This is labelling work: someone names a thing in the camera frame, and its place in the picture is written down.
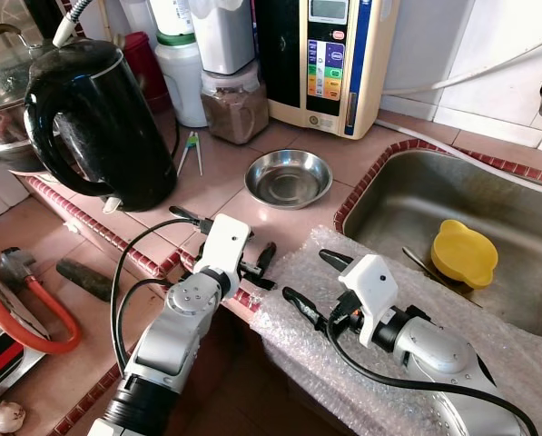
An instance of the red container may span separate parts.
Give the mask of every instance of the red container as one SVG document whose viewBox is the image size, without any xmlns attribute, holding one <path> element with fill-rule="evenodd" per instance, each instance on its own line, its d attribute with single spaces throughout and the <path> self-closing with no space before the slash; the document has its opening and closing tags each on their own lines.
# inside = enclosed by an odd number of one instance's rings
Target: red container
<svg viewBox="0 0 542 436">
<path fill-rule="evenodd" d="M 142 87 L 143 96 L 150 110 L 159 113 L 172 107 L 172 99 L 163 80 L 162 70 L 153 55 L 145 32 L 135 32 L 125 37 L 123 54 Z"/>
</svg>

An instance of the bubble wrap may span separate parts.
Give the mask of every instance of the bubble wrap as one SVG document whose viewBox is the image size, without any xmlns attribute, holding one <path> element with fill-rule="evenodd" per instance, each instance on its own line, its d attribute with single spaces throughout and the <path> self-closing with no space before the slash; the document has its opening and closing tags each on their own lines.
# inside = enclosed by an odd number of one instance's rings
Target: bubble wrap
<svg viewBox="0 0 542 436">
<path fill-rule="evenodd" d="M 251 327 L 258 332 L 270 358 L 327 410 L 359 435 L 446 435 L 434 422 L 428 397 L 421 391 L 388 387 L 353 371 L 315 332 L 293 306 L 283 300 L 290 286 L 317 304 L 325 316 L 335 307 L 342 289 L 338 273 L 319 257 L 329 248 L 352 257 L 373 253 L 325 227 L 313 229 L 297 252 L 279 260 L 268 272 L 279 289 L 262 293 L 261 308 Z M 415 304 L 432 321 L 460 332 L 491 371 L 504 397 L 520 407 L 542 436 L 542 338 L 502 322 L 490 313 L 431 281 L 424 274 L 386 259 L 399 286 L 397 306 Z M 344 333 L 343 348 L 375 372 L 406 378 L 405 373 L 375 345 L 361 346 L 356 335 Z"/>
</svg>

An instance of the green lid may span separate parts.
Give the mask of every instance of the green lid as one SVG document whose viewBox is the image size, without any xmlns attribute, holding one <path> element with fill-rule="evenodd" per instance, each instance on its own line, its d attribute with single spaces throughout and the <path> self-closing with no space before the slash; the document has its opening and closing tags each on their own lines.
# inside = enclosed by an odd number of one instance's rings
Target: green lid
<svg viewBox="0 0 542 436">
<path fill-rule="evenodd" d="M 196 42 L 196 36 L 194 34 L 166 35 L 158 31 L 158 33 L 155 35 L 158 38 L 158 43 L 161 45 L 187 45 Z"/>
</svg>

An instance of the orange hose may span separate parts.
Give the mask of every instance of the orange hose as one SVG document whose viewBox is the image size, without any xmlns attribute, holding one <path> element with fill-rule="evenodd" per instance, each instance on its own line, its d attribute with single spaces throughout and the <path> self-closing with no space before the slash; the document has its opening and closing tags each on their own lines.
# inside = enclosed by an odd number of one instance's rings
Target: orange hose
<svg viewBox="0 0 542 436">
<path fill-rule="evenodd" d="M 40 336 L 29 332 L 25 327 L 13 318 L 10 312 L 0 301 L 0 328 L 15 341 L 26 347 L 46 352 L 48 354 L 62 354 L 73 350 L 81 341 L 81 330 L 77 321 L 73 318 L 61 303 L 50 295 L 34 276 L 25 279 L 25 284 L 34 294 L 63 322 L 71 337 L 66 342 L 48 341 Z"/>
</svg>

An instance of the cooking pot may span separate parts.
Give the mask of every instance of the cooking pot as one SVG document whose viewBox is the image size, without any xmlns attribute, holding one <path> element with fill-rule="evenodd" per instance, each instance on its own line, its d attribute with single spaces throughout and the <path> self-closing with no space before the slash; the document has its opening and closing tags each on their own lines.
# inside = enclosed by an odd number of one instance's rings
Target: cooking pot
<svg viewBox="0 0 542 436">
<path fill-rule="evenodd" d="M 0 24 L 0 34 L 16 34 L 22 45 L 14 46 L 0 53 L 0 164 L 14 173 L 45 172 L 36 157 L 25 130 L 25 91 L 28 70 L 37 57 L 54 49 L 50 41 L 30 45 L 23 38 L 20 29 L 13 25 Z M 68 154 L 58 134 L 55 141 L 63 154 Z"/>
</svg>

